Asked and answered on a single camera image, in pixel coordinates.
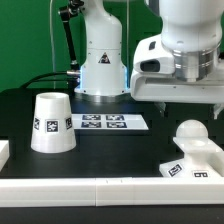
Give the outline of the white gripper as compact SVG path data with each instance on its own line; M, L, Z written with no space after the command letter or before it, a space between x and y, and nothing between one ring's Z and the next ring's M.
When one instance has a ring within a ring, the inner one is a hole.
M215 104L213 115L217 119L224 110L224 64L196 82L181 81L165 74L134 72L130 88L136 101Z

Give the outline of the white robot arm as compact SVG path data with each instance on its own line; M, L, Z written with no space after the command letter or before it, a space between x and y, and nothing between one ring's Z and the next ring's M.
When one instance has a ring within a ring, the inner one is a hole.
M211 104L219 114L224 0L144 1L162 18L162 31L139 42L128 75L121 61L121 23L105 11L103 0L84 0L87 50L75 92L96 101L130 93L137 101Z

